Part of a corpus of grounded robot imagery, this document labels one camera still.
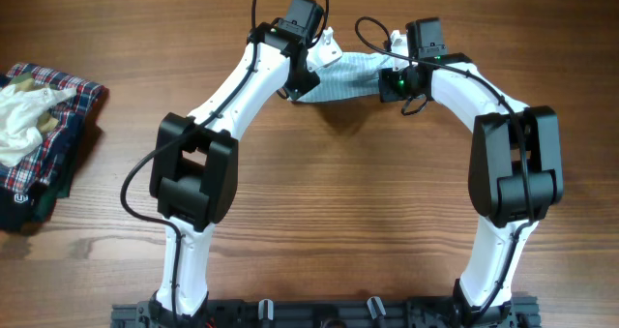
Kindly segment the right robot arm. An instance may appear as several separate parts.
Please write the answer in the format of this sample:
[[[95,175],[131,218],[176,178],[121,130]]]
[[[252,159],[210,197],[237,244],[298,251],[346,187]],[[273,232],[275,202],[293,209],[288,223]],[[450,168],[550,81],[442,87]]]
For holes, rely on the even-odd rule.
[[[448,108],[472,134],[468,192],[479,214],[471,257],[455,283],[452,319],[498,323],[514,306],[511,284],[529,236],[564,193],[558,118],[549,106],[517,101],[451,53],[439,18],[419,19],[384,43],[384,103],[416,99]]]

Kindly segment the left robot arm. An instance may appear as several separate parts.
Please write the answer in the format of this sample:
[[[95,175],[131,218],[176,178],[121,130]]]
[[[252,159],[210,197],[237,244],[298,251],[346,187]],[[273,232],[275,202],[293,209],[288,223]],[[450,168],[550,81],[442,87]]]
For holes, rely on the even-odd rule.
[[[206,324],[209,251],[237,192],[240,140],[274,93],[298,97],[319,84],[307,58],[326,18],[316,1],[292,0],[285,17],[251,30],[242,59],[212,97],[187,116],[162,120],[149,186],[166,224],[162,284],[149,301],[160,326]]]

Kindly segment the light blue striped baby pants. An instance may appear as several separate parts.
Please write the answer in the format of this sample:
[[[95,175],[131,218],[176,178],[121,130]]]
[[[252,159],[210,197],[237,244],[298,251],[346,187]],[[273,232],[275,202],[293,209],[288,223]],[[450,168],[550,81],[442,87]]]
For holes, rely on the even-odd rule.
[[[387,55],[344,52],[336,63],[317,72],[320,83],[296,103],[327,103],[376,95],[379,72],[393,66],[393,58]]]

